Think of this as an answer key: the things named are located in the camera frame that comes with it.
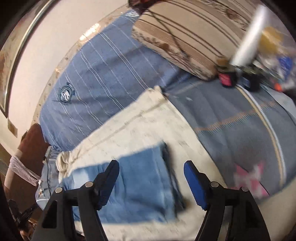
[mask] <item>beige cushion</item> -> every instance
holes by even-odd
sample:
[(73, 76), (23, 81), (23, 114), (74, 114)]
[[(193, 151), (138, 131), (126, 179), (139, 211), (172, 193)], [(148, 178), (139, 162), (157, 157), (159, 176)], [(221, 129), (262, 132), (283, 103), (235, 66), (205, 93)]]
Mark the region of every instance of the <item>beige cushion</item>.
[(255, 8), (250, 0), (160, 1), (135, 22), (132, 36), (208, 80), (216, 74), (216, 60), (235, 53)]

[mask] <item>metal pin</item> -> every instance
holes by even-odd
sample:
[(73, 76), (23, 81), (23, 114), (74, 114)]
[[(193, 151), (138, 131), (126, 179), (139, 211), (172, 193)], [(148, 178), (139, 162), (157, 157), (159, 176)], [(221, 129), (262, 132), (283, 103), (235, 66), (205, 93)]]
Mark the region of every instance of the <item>metal pin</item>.
[(217, 182), (211, 182), (211, 186), (213, 188), (217, 188), (219, 186), (219, 183), (217, 183)]
[(61, 187), (56, 188), (55, 192), (56, 193), (60, 193), (61, 191), (63, 191), (63, 189)]
[(243, 190), (244, 192), (248, 192), (248, 191), (249, 191), (249, 189), (246, 188), (246, 187), (242, 187), (242, 190)]
[(85, 184), (85, 186), (87, 187), (87, 188), (90, 188), (90, 187), (92, 187), (93, 186), (93, 182), (87, 182), (86, 184)]

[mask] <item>wall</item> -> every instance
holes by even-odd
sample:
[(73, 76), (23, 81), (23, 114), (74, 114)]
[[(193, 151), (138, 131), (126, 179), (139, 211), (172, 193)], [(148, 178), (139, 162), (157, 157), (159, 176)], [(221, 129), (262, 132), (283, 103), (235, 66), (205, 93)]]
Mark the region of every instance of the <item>wall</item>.
[(0, 113), (0, 144), (12, 155), (33, 114), (53, 70), (79, 37), (127, 0), (60, 0), (40, 22), (18, 64), (9, 103), (9, 119), (16, 138)]

